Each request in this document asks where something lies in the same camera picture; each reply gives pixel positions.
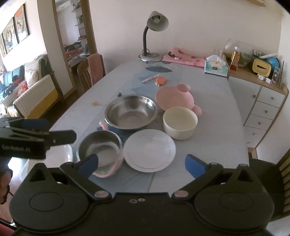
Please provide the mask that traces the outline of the small steel bowl pink holder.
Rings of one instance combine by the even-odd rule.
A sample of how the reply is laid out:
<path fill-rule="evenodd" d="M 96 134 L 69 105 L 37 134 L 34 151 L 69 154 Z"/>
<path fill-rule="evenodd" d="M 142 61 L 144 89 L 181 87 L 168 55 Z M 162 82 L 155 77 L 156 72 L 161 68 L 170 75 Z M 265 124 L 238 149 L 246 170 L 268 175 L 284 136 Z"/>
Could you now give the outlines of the small steel bowl pink holder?
<path fill-rule="evenodd" d="M 106 122 L 99 122 L 101 130 L 87 135 L 77 148 L 79 160 L 95 154 L 98 157 L 98 167 L 93 175 L 98 178 L 108 178 L 114 175 L 122 166 L 124 157 L 120 137 L 109 130 Z"/>

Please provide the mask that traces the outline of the wooden chair right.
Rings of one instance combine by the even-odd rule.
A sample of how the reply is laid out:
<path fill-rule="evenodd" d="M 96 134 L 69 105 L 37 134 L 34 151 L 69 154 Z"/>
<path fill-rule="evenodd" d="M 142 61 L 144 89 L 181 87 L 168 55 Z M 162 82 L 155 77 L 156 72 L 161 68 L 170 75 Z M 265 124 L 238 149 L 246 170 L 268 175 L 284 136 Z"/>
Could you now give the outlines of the wooden chair right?
<path fill-rule="evenodd" d="M 249 164 L 274 202 L 271 221 L 289 216 L 289 151 L 277 164 L 254 158 Z"/>

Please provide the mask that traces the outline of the wooden chair with towel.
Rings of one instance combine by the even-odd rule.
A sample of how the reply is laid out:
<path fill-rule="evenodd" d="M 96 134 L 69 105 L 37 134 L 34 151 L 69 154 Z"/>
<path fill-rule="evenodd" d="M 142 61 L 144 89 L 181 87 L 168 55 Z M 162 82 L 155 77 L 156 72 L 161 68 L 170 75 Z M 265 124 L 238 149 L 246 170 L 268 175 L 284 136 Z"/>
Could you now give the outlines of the wooden chair with towel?
<path fill-rule="evenodd" d="M 88 56 L 79 64 L 77 73 L 84 91 L 89 90 L 106 75 L 103 56 L 100 54 Z"/>

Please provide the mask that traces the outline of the tissue box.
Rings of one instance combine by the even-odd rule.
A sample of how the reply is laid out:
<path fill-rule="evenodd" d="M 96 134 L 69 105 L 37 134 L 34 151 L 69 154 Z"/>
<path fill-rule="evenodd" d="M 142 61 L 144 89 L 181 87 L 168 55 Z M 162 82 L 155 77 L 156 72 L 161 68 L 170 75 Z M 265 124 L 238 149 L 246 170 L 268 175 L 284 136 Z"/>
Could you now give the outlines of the tissue box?
<path fill-rule="evenodd" d="M 207 74 L 228 77 L 229 65 L 225 57 L 211 55 L 204 62 L 204 72 Z"/>

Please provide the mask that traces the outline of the glass jar terrarium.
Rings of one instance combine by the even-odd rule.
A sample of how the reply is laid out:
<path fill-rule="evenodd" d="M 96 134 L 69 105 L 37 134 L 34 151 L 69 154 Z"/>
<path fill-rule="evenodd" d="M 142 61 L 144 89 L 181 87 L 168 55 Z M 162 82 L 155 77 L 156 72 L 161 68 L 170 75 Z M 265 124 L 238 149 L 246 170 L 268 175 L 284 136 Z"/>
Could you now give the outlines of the glass jar terrarium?
<path fill-rule="evenodd" d="M 226 41 L 224 55 L 230 67 L 244 68 L 250 63 L 253 51 L 251 44 L 230 38 Z"/>

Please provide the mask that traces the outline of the cream ceramic bowl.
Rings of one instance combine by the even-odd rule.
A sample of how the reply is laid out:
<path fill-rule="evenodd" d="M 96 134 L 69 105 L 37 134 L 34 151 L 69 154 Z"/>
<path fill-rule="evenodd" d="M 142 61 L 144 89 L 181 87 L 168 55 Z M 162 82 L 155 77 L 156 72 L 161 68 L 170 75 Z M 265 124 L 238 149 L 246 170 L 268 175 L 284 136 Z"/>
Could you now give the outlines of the cream ceramic bowl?
<path fill-rule="evenodd" d="M 175 140 L 187 140 L 195 132 L 198 124 L 196 114 L 184 107 L 173 107 L 163 114 L 164 131 Z"/>

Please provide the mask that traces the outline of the white drawer cabinet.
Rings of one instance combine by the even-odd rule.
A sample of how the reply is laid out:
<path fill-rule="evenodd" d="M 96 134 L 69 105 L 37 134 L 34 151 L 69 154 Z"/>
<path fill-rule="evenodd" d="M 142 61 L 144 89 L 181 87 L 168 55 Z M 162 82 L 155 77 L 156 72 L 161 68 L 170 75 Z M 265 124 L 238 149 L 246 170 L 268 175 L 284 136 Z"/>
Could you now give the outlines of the white drawer cabinet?
<path fill-rule="evenodd" d="M 252 151 L 274 124 L 289 90 L 284 84 L 279 88 L 262 81 L 245 69 L 231 70 L 228 82 L 240 111 L 248 150 Z"/>

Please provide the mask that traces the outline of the large steel bowl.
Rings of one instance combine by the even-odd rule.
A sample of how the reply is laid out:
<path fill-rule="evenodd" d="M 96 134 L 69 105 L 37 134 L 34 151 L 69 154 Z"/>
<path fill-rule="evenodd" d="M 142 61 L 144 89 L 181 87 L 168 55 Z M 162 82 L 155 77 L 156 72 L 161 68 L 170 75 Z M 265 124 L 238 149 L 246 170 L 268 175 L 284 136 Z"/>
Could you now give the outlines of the large steel bowl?
<path fill-rule="evenodd" d="M 110 102 L 105 109 L 105 121 L 122 130 L 141 129 L 158 115 L 155 102 L 146 96 L 131 94 Z"/>

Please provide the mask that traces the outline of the pink bear-shaped plate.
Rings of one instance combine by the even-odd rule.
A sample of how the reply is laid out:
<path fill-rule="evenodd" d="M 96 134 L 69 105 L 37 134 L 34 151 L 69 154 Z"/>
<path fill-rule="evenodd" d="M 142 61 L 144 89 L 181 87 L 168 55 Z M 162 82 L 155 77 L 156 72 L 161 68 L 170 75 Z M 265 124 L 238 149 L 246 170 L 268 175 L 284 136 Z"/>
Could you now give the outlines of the pink bear-shaped plate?
<path fill-rule="evenodd" d="M 156 93 L 156 103 L 163 111 L 173 107 L 184 107 L 192 110 L 199 117 L 202 115 L 202 110 L 195 104 L 190 89 L 191 87 L 185 84 L 161 88 Z"/>

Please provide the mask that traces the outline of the sofa with cream cover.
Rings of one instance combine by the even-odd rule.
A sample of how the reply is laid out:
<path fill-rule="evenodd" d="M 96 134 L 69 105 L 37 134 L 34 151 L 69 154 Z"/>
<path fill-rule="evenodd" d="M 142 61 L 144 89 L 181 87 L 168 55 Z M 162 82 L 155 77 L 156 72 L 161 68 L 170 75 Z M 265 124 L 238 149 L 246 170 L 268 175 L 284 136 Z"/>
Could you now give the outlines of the sofa with cream cover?
<path fill-rule="evenodd" d="M 6 71 L 1 66 L 1 117 L 42 117 L 63 93 L 47 55 Z"/>

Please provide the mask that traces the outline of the pink pen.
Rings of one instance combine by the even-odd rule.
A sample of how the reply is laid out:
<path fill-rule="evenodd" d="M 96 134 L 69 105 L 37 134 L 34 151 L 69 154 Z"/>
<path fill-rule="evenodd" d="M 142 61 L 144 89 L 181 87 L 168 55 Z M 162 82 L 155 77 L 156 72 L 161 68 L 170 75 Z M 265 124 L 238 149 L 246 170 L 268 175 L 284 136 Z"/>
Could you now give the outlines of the pink pen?
<path fill-rule="evenodd" d="M 154 75 L 154 76 L 152 76 L 152 77 L 150 77 L 150 78 L 146 78 L 146 79 L 142 80 L 142 83 L 146 83 L 146 82 L 148 82 L 148 81 L 151 81 L 151 80 L 153 80 L 153 79 L 156 79 L 157 77 L 159 77 L 159 74 Z"/>

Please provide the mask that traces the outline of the framed wall picture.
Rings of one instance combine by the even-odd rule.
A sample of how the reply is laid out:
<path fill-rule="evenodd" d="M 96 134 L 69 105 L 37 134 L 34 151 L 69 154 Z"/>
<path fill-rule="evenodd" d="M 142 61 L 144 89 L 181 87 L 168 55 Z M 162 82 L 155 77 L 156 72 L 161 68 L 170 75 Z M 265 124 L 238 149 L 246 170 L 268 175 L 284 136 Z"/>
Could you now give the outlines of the framed wall picture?
<path fill-rule="evenodd" d="M 14 15 L 15 25 L 19 43 L 30 35 L 28 21 L 26 17 L 26 5 L 23 4 Z"/>

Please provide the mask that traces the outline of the grey desk lamp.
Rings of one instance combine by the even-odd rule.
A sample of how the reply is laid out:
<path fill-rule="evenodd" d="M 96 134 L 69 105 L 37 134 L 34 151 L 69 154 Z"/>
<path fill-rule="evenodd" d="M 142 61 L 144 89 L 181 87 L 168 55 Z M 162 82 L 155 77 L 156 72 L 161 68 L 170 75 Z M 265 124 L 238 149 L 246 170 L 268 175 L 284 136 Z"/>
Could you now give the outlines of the grey desk lamp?
<path fill-rule="evenodd" d="M 169 26 L 168 18 L 158 12 L 152 11 L 149 15 L 146 26 L 142 33 L 142 52 L 139 55 L 139 59 L 145 63 L 160 62 L 163 56 L 156 51 L 156 49 L 151 50 L 151 35 L 159 32 L 165 31 Z"/>

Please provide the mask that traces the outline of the pink folded cloth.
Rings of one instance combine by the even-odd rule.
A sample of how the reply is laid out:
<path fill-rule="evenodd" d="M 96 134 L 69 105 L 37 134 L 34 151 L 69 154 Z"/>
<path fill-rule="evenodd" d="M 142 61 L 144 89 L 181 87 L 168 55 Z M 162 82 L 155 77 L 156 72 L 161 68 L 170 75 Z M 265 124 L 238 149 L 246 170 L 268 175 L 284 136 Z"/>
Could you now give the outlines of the pink folded cloth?
<path fill-rule="evenodd" d="M 179 48 L 173 48 L 170 52 L 163 56 L 162 61 L 204 68 L 204 63 L 206 59 L 187 55 L 183 53 Z"/>

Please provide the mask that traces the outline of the white round plate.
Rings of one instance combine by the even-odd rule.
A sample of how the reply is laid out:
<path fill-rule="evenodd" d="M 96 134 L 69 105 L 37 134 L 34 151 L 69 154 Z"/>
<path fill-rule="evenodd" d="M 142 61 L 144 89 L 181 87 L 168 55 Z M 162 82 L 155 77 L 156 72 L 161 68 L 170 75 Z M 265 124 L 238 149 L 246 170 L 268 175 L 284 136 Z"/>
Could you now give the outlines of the white round plate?
<path fill-rule="evenodd" d="M 165 169 L 174 160 L 176 152 L 173 139 L 156 129 L 144 129 L 132 134 L 123 146 L 127 164 L 144 173 Z"/>

